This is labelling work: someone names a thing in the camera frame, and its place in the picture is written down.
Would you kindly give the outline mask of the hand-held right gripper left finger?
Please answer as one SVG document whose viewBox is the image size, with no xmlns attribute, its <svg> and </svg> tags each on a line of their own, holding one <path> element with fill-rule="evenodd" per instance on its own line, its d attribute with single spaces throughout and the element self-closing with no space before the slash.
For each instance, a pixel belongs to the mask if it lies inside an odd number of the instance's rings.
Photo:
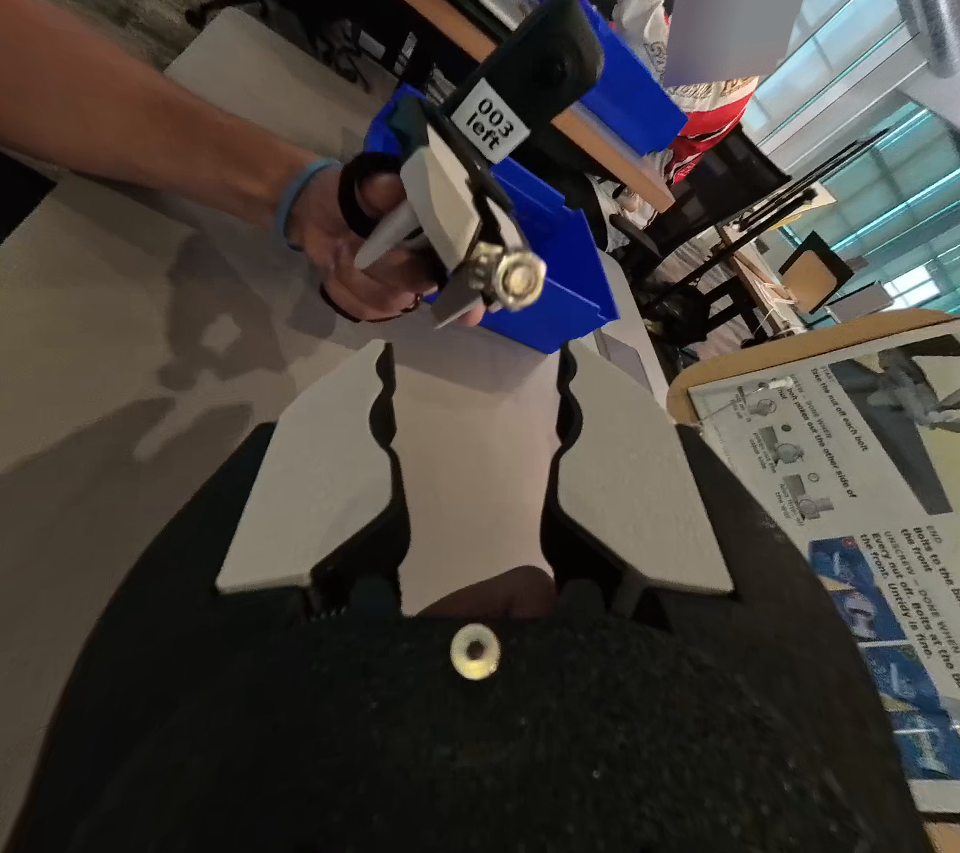
<svg viewBox="0 0 960 853">
<path fill-rule="evenodd" d="M 399 607 L 411 544 L 393 447 L 393 346 L 373 340 L 282 412 L 216 578 L 221 595 L 294 587 L 320 614 L 384 583 Z"/>
</svg>

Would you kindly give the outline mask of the steel hex bolt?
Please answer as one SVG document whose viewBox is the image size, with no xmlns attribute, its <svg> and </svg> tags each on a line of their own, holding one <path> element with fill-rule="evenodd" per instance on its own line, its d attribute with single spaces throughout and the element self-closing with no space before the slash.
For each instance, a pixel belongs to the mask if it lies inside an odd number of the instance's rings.
<svg viewBox="0 0 960 853">
<path fill-rule="evenodd" d="M 495 279 L 506 250 L 501 244 L 478 241 L 461 264 L 467 291 L 485 301 L 497 299 Z"/>
</svg>

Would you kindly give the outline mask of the blue wristband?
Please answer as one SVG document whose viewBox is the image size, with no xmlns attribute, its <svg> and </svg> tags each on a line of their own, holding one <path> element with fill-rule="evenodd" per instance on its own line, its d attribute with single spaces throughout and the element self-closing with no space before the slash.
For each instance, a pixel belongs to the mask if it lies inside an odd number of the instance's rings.
<svg viewBox="0 0 960 853">
<path fill-rule="evenodd" d="M 294 242 L 290 233 L 294 208 L 304 190 L 319 176 L 327 171 L 339 172 L 342 169 L 341 161 L 332 157 L 324 157 L 306 163 L 282 191 L 272 213 L 270 229 L 272 234 L 286 249 L 300 254 L 304 247 Z"/>
</svg>

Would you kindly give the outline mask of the person's left hand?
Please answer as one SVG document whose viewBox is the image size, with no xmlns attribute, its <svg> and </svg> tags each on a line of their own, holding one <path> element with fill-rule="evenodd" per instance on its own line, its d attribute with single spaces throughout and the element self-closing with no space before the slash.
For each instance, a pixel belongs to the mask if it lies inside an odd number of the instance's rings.
<svg viewBox="0 0 960 853">
<path fill-rule="evenodd" d="M 359 321 L 379 321 L 416 307 L 436 289 L 425 254 L 404 248 L 390 250 L 367 270 L 355 266 L 364 240 L 342 214 L 340 171 L 318 173 L 296 199 L 287 236 L 317 268 L 322 288 L 343 313 Z"/>
</svg>

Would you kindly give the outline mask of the wooden document stand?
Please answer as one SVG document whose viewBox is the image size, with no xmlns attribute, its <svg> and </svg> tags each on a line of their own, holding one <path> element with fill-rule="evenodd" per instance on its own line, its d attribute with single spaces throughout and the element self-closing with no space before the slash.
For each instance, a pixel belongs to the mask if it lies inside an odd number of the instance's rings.
<svg viewBox="0 0 960 853">
<path fill-rule="evenodd" d="M 702 643 L 715 655 L 728 655 L 800 742 L 825 762 L 868 833 L 870 851 L 958 851 L 958 821 L 917 807 L 891 721 L 831 594 L 780 522 L 704 439 L 685 388 L 725 372 L 757 371 L 766 361 L 817 356 L 950 320 L 941 312 L 911 308 L 790 336 L 699 363 L 674 381 L 668 395 L 669 412 L 699 434 L 699 441 L 683 442 L 692 465 L 705 470 L 702 497 L 719 511 L 721 547 L 735 587 L 734 599 L 721 603 L 717 624 L 707 623 L 703 600 L 664 594 L 663 610 L 677 629 L 701 618 Z"/>
</svg>

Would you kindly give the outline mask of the steel hex nut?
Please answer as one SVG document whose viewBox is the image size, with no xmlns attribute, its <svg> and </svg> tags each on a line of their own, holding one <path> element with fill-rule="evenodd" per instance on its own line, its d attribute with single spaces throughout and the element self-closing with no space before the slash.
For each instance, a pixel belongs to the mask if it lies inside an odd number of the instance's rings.
<svg viewBox="0 0 960 853">
<path fill-rule="evenodd" d="M 546 262 L 528 249 L 503 253 L 490 276 L 494 305 L 509 312 L 531 307 L 544 291 L 546 274 Z"/>
</svg>

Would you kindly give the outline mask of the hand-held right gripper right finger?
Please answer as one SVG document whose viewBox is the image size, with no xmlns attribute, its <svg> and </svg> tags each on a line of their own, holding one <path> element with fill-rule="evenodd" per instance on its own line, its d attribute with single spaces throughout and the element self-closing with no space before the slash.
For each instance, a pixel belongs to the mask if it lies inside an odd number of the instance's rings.
<svg viewBox="0 0 960 853">
<path fill-rule="evenodd" d="M 577 340 L 560 350 L 557 390 L 541 551 L 558 594 L 586 584 L 628 618 L 651 589 L 732 595 L 681 434 L 649 388 Z"/>
</svg>

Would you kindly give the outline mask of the person's left forearm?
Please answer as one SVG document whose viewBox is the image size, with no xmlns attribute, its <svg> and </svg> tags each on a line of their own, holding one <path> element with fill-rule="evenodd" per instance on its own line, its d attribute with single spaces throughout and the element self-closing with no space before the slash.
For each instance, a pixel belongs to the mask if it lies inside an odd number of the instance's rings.
<svg viewBox="0 0 960 853">
<path fill-rule="evenodd" d="M 1 0 L 1 13 L 3 148 L 256 225 L 313 160 L 47 0 Z"/>
</svg>

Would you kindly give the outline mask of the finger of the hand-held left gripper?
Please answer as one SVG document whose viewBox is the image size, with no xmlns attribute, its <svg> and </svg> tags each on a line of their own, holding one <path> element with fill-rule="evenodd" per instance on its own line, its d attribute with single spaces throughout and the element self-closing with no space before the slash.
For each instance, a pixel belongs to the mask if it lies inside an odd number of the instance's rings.
<svg viewBox="0 0 960 853">
<path fill-rule="evenodd" d="M 355 257 L 360 271 L 416 240 L 425 242 L 445 271 L 460 271 L 482 242 L 482 218 L 466 165 L 470 157 L 457 152 L 435 122 L 425 122 L 412 134 L 412 150 L 398 171 L 404 199 L 364 239 Z"/>
<path fill-rule="evenodd" d="M 484 289 L 470 279 L 449 279 L 434 297 L 434 327 L 442 329 L 474 310 L 486 312 Z"/>
</svg>

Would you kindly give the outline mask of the blue plastic bin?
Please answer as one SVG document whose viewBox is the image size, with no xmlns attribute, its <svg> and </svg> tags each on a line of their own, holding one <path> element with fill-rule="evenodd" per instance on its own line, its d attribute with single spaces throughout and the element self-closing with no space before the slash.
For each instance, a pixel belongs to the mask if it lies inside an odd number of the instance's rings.
<svg viewBox="0 0 960 853">
<path fill-rule="evenodd" d="M 481 328 L 550 355 L 619 319 L 583 204 L 574 205 L 512 158 L 495 164 L 491 174 L 510 198 L 513 216 L 547 272 L 544 290 L 532 307 L 489 312 Z"/>
<path fill-rule="evenodd" d="M 578 1 L 604 53 L 601 76 L 580 105 L 635 153 L 665 149 L 686 124 L 686 114 L 592 1 Z"/>
</svg>

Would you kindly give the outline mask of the black office chair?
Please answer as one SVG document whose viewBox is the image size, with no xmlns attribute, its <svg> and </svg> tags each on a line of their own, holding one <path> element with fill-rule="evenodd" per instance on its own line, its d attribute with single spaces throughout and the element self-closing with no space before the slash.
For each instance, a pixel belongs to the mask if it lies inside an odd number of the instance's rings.
<svg viewBox="0 0 960 853">
<path fill-rule="evenodd" d="M 674 202 L 639 226 L 624 211 L 608 218 L 609 252 L 617 259 L 630 291 L 654 338 L 683 349 L 704 343 L 711 332 L 742 319 L 748 328 L 744 344 L 765 343 L 769 334 L 756 315 L 757 305 L 746 284 L 732 275 L 711 291 L 700 289 L 692 275 L 722 259 L 705 254 L 682 279 L 659 281 L 655 272 L 672 256 L 717 227 L 784 187 L 789 178 L 746 137 L 740 127 L 703 154 L 700 163 L 671 187 Z"/>
</svg>

